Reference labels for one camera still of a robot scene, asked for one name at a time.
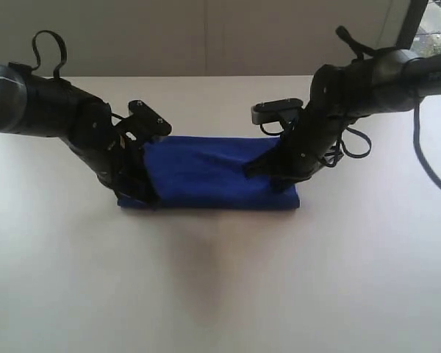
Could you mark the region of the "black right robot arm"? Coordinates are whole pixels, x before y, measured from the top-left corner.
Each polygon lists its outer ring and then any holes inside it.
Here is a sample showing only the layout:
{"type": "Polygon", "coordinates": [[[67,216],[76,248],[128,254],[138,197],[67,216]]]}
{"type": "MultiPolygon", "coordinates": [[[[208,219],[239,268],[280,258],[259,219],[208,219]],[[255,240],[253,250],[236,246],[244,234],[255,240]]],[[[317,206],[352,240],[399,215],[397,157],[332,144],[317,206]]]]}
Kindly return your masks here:
{"type": "Polygon", "coordinates": [[[422,58],[410,50],[392,50],[347,66],[323,65],[312,78],[309,101],[282,99],[255,104],[253,124],[280,123],[274,147],[243,166],[246,177],[267,176],[274,190],[310,179],[344,157],[364,158],[345,146],[348,131],[360,118],[416,111],[427,96],[441,95],[441,54],[422,58]]]}

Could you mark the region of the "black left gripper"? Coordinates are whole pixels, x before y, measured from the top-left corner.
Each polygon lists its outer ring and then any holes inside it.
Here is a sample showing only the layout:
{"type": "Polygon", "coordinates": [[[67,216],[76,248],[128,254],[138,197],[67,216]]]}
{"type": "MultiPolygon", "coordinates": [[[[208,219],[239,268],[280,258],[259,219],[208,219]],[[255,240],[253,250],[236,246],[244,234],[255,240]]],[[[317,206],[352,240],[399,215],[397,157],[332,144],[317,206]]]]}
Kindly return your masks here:
{"type": "Polygon", "coordinates": [[[79,109],[68,135],[68,147],[120,199],[149,206],[160,197],[152,184],[135,143],[112,124],[108,104],[89,102],[79,109]]]}

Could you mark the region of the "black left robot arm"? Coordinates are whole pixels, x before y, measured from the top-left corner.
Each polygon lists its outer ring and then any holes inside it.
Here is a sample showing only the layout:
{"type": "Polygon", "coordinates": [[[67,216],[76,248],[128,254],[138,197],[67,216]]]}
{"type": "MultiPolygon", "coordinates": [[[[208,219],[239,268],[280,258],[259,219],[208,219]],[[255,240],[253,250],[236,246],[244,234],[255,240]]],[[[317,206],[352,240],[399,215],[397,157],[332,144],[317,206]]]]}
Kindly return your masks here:
{"type": "Polygon", "coordinates": [[[28,65],[0,65],[0,133],[59,138],[118,198],[155,205],[143,146],[171,127],[141,100],[130,101],[128,111],[114,124],[108,103],[69,81],[35,76],[28,65]]]}

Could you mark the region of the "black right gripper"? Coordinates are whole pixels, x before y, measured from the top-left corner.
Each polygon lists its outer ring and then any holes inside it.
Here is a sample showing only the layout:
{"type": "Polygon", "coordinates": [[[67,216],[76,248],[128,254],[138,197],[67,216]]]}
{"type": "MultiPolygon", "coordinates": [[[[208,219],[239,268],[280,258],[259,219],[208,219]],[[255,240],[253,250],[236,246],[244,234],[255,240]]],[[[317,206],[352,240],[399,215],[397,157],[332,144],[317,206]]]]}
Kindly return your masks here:
{"type": "Polygon", "coordinates": [[[282,138],[279,152],[268,150],[243,165],[247,179],[267,176],[271,190],[283,193],[323,168],[320,161],[337,140],[343,115],[345,66],[324,65],[312,78],[309,102],[295,127],[282,138]]]}

